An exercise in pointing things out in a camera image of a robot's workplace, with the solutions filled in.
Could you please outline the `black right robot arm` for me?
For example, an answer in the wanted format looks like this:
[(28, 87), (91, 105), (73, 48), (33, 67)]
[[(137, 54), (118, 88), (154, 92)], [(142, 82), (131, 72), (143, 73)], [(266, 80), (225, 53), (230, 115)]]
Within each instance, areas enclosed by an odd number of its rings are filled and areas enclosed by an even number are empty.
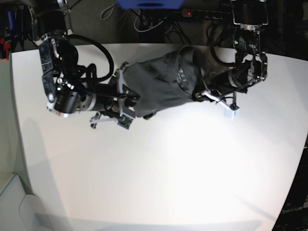
[[(139, 99), (124, 82), (128, 63), (117, 69), (103, 45), (70, 34), (65, 22), (69, 12), (65, 0), (26, 0), (24, 4), (29, 8), (33, 38), (40, 55), (48, 110), (61, 117), (94, 111), (91, 128), (101, 122), (115, 121), (128, 129), (136, 116), (132, 108)], [(78, 64), (78, 51), (71, 44), (73, 39), (91, 44), (105, 55), (109, 64), (105, 76), (97, 76), (95, 64)]]

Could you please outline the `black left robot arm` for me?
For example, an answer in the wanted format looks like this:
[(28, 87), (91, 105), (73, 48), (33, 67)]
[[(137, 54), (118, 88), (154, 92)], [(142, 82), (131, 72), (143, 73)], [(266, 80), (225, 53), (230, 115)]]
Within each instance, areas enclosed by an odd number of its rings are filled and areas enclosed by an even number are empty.
[[(209, 73), (193, 97), (197, 102), (216, 102), (235, 112), (239, 108), (237, 93), (247, 93), (268, 76), (268, 58), (261, 50), (260, 30), (269, 20), (264, 0), (232, 0), (230, 4), (232, 16), (212, 23), (206, 30), (212, 58), (227, 70), (221, 74)], [(215, 47), (226, 38), (232, 38), (236, 51), (233, 63), (220, 60), (215, 52)]]

